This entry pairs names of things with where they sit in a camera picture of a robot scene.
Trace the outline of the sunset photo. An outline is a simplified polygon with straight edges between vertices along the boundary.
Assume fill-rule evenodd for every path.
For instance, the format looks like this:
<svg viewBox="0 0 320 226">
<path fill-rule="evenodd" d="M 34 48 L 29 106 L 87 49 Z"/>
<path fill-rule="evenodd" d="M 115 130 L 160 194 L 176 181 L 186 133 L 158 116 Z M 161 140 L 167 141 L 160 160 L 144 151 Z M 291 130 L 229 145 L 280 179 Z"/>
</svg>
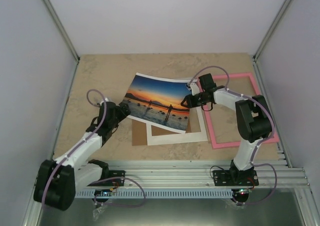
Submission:
<svg viewBox="0 0 320 226">
<path fill-rule="evenodd" d="M 132 120 L 185 134 L 190 110 L 181 106 L 190 94 L 187 79 L 167 79 L 136 73 L 124 98 Z"/>
</svg>

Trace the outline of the pink picture frame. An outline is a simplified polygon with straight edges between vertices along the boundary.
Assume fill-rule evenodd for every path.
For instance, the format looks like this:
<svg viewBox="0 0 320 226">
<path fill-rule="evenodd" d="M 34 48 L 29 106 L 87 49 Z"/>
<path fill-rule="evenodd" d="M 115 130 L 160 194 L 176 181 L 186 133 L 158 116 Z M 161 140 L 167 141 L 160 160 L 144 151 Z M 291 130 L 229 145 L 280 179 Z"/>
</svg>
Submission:
<svg viewBox="0 0 320 226">
<path fill-rule="evenodd" d="M 260 94 L 260 89 L 258 87 L 257 81 L 252 73 L 235 73 L 235 74 L 229 74 L 230 79 L 239 79 L 239 78 L 248 78 L 250 80 L 250 83 L 252 85 L 252 88 L 256 94 Z M 226 75 L 214 75 L 212 76 L 214 81 L 216 80 L 222 80 L 227 79 Z M 200 82 L 196 83 L 199 87 L 200 92 L 202 92 L 202 87 L 200 85 Z M 218 143 L 216 141 L 216 136 L 214 133 L 213 123 L 211 119 L 211 115 L 209 111 L 204 111 L 204 118 L 207 125 L 207 132 L 209 133 L 210 142 L 213 149 L 220 149 L 220 148 L 230 148 L 230 147 L 239 147 L 240 141 L 233 141 L 233 142 L 224 142 L 224 143 Z M 279 136 L 277 132 L 275 132 L 274 136 L 267 140 L 265 143 L 278 143 L 280 141 Z"/>
</svg>

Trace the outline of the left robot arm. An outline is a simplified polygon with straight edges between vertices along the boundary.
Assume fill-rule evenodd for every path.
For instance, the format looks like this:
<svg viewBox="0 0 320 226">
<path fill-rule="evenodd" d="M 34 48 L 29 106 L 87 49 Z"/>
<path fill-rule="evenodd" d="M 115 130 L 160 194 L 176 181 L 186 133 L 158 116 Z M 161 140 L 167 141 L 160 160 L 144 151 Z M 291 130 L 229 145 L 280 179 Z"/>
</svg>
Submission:
<svg viewBox="0 0 320 226">
<path fill-rule="evenodd" d="M 105 145 L 130 113 L 127 103 L 101 103 L 99 115 L 91 121 L 81 140 L 62 156 L 40 165 L 34 201 L 65 211 L 76 193 L 94 182 L 105 185 L 111 179 L 108 185 L 122 185 L 120 176 L 124 171 L 111 171 L 107 163 L 89 157 Z"/>
</svg>

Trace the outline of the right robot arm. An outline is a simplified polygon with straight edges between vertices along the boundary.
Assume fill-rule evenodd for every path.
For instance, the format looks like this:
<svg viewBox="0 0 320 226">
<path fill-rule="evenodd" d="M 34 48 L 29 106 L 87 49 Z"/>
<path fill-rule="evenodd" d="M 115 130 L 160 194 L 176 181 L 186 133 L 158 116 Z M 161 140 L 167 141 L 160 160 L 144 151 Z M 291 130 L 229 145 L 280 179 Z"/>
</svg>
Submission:
<svg viewBox="0 0 320 226">
<path fill-rule="evenodd" d="M 191 109 L 203 108 L 210 103 L 225 106 L 235 111 L 237 129 L 241 136 L 240 146 L 230 163 L 229 179 L 234 185 L 242 185 L 248 178 L 254 178 L 254 159 L 260 145 L 273 137 L 275 124 L 263 95 L 247 96 L 237 93 L 227 85 L 217 86 L 211 74 L 200 76 L 202 91 L 197 89 L 192 78 L 186 87 L 191 91 L 181 101 L 181 106 Z"/>
</svg>

